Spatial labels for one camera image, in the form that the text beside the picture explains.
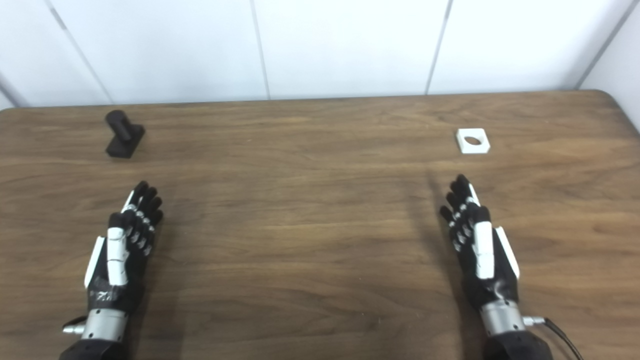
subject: hole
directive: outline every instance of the hole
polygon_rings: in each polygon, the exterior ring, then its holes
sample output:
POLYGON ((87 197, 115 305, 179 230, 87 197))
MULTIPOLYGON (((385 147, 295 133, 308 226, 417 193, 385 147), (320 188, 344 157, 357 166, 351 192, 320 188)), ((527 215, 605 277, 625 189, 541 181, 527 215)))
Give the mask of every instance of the hole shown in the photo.
POLYGON ((470 143, 471 145, 480 145, 481 141, 473 136, 465 136, 465 141, 470 143))

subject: black base block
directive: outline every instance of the black base block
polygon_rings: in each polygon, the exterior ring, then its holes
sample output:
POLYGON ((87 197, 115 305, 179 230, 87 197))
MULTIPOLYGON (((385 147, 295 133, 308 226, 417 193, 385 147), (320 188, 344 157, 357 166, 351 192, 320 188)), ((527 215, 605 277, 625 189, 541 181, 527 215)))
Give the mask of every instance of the black base block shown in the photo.
POLYGON ((107 146, 107 154, 112 158, 131 158, 145 134, 145 128, 142 125, 131 124, 122 110, 108 113, 106 121, 115 134, 107 146))
POLYGON ((123 142, 118 139, 117 136, 114 136, 109 142, 109 146, 107 146, 107 154, 112 158, 125 158, 130 159, 133 155, 133 152, 136 150, 138 143, 142 139, 142 135, 145 134, 145 128, 142 125, 131 125, 131 140, 128 142, 123 142))

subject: wall seam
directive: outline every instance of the wall seam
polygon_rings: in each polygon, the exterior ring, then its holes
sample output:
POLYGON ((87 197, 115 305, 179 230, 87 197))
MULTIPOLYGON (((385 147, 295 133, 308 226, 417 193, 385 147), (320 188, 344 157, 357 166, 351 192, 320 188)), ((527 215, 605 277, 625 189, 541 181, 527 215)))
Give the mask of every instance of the wall seam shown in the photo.
POLYGON ((66 34, 69 42, 71 42, 71 46, 76 50, 76 53, 78 54, 78 56, 80 56, 80 59, 83 62, 84 66, 86 66, 86 68, 89 70, 89 73, 91 74, 95 82, 98 84, 98 86, 100 87, 104 95, 107 97, 107 100, 109 100, 111 104, 115 104, 115 102, 113 101, 113 98, 111 97, 111 94, 109 94, 109 91, 107 90, 106 86, 104 86, 104 84, 102 83, 102 80, 100 80, 100 77, 98 76, 97 72, 89 62, 89 59, 84 55, 84 52, 80 48, 80 45, 78 45, 78 43, 76 42, 76 39, 74 38, 73 34, 71 34, 71 31, 69 31, 69 29, 67 28, 67 25, 64 23, 64 21, 60 17, 60 14, 51 3, 51 0, 44 0, 44 2, 49 8, 49 11, 51 11, 51 15, 56 19, 56 21, 60 25, 60 28, 66 34))
POLYGON ((251 4, 251 15, 253 17, 253 28, 255 30, 255 38, 258 41, 258 54, 260 55, 260 66, 262 67, 262 78, 264 80, 264 89, 267 92, 267 100, 271 100, 271 91, 269 90, 269 78, 267 77, 267 65, 264 61, 264 53, 262 51, 262 38, 260 37, 260 26, 258 25, 258 12, 255 8, 255 1, 249 0, 251 4))
POLYGON ((444 19, 442 19, 442 26, 440 27, 440 35, 438 36, 438 42, 436 43, 436 49, 433 52, 433 60, 431 61, 431 68, 429 69, 429 77, 427 78, 427 85, 424 89, 424 95, 429 95, 429 88, 431 87, 431 80, 436 70, 436 63, 438 62, 438 55, 440 55, 440 46, 442 45, 442 39, 444 38, 444 32, 447 29, 447 23, 449 22, 449 14, 453 7, 453 0, 447 2, 447 9, 444 11, 444 19))
POLYGON ((618 21, 616 26, 611 31, 611 34, 609 34, 609 36, 607 37, 607 40, 605 40, 604 44, 602 44, 602 46, 600 47, 600 50, 598 50, 596 55, 593 57, 593 60, 591 60, 591 63, 589 64, 587 69, 584 71, 584 73, 582 74, 582 76, 580 77, 578 82, 576 83, 576 85, 574 87, 575 90, 580 89, 580 87, 582 86, 584 81, 587 79, 587 77, 589 76, 589 74, 591 73, 593 68, 596 66, 598 61, 600 61, 600 58, 602 57, 604 52, 607 50, 609 45, 611 45, 611 42, 613 41, 613 39, 616 37, 618 32, 620 32, 620 29, 624 26, 625 22, 627 22, 627 19, 629 18, 631 13, 634 12, 634 9, 636 8, 636 5, 638 5, 638 3, 640 3, 640 0, 633 0, 629 4, 627 10, 622 15, 622 17, 620 17, 620 20, 618 21))

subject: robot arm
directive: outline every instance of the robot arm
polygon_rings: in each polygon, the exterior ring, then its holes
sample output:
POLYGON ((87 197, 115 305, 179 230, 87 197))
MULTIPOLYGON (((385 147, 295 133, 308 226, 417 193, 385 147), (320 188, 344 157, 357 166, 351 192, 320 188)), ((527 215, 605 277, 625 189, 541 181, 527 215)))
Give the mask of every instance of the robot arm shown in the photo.
MULTIPOLYGON (((484 323, 486 360, 552 360, 548 345, 525 329, 518 308, 520 269, 501 227, 494 228, 489 210, 480 205, 474 187, 463 175, 451 183, 440 214, 462 267, 463 291, 484 323)), ((527 318, 528 325, 541 323, 527 318)))
POLYGON ((125 330, 142 301, 142 278, 162 220, 157 190, 142 181, 129 194, 121 212, 109 217, 107 236, 98 236, 84 276, 88 315, 63 326, 81 339, 61 360, 126 359, 125 330))

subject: black cable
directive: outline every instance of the black cable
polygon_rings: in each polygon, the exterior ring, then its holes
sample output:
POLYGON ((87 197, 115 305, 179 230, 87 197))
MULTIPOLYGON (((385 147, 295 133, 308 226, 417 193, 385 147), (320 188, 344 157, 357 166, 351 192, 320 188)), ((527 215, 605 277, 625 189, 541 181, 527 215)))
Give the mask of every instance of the black cable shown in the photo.
POLYGON ((549 318, 545 318, 544 324, 549 329, 551 329, 551 331, 553 331, 556 335, 558 335, 562 340, 564 340, 564 342, 569 346, 569 348, 571 349, 575 357, 578 358, 578 360, 584 360, 582 358, 582 355, 580 355, 578 348, 575 347, 575 345, 571 342, 571 340, 569 340, 569 337, 564 333, 564 331, 562 331, 556 324, 554 324, 553 321, 549 320, 549 318))

